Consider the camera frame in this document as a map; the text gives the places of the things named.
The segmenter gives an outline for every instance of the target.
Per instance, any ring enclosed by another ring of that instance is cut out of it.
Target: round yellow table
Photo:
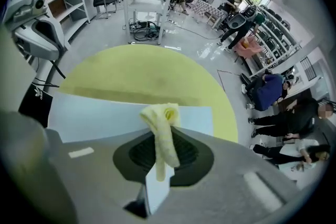
[[[199,64],[153,45],[124,45],[93,55],[67,75],[60,92],[111,101],[211,106],[214,136],[238,141],[223,88]]]

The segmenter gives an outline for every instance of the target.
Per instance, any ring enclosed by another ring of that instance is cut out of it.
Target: gray floor
[[[240,144],[249,146],[251,143],[259,143],[261,139],[262,142],[272,146],[275,143],[272,137],[269,139],[267,136],[257,136],[253,139],[254,141],[251,141],[250,135],[254,127],[248,124],[247,119],[249,116],[257,117],[273,114],[273,109],[271,108],[263,113],[245,109],[247,98],[240,91],[241,82],[239,75],[241,73],[247,74],[247,70],[241,65],[240,60],[234,63],[236,59],[235,53],[224,52],[223,46],[219,47],[216,44],[222,32],[213,31],[211,26],[206,24],[205,18],[197,23],[192,17],[193,14],[190,9],[188,9],[188,12],[190,13],[189,16],[171,12],[169,19],[173,23],[165,23],[164,29],[166,29],[166,33],[160,46],[174,49],[195,60],[223,87],[236,114],[238,142]],[[139,13],[137,19],[155,21],[154,16],[155,14]],[[123,10],[111,14],[109,19],[94,19],[91,24],[84,25],[70,41],[71,50],[64,54],[58,64],[59,68],[67,75],[87,57],[107,48],[128,44],[125,31],[122,30],[123,25]],[[198,33],[203,37],[181,27]],[[143,43],[155,44],[154,41],[145,41]],[[51,82],[60,85],[62,80],[63,78],[58,73],[55,73]],[[50,89],[49,93],[52,94],[53,91],[55,89]]]

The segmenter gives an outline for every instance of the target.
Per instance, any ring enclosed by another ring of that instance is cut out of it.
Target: checkered tablecloth
[[[199,0],[196,5],[193,7],[192,11],[200,16],[203,16],[205,12],[209,12],[212,15],[217,17],[223,17],[225,14],[214,6]]]

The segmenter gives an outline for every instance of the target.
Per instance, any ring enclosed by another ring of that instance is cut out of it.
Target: blue jacket
[[[282,94],[282,79],[279,75],[266,75],[265,85],[258,89],[257,95],[262,110],[268,109]]]

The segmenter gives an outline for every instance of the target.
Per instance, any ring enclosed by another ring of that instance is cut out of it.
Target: black hair
[[[334,105],[333,105],[333,103],[329,102],[329,103],[326,103],[325,105],[329,106],[330,107],[330,111],[334,112]]]
[[[307,153],[311,158],[312,162],[315,163],[319,159],[315,156],[317,152],[327,152],[330,153],[330,145],[318,145],[318,146],[310,146],[307,148]]]

